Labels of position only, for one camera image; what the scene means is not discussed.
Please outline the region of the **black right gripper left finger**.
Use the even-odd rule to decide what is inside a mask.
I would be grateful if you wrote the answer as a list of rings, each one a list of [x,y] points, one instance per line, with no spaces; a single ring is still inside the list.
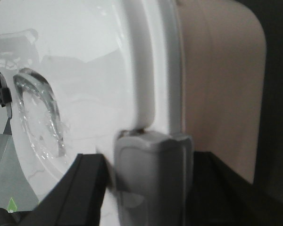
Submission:
[[[107,181],[102,154],[79,154],[34,210],[9,213],[0,208],[0,226],[98,226]]]

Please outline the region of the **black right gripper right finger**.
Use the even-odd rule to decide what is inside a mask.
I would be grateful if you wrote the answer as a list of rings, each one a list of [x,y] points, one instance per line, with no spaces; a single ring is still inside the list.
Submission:
[[[283,226],[283,203],[243,179],[211,152],[193,154],[186,199],[189,226]]]

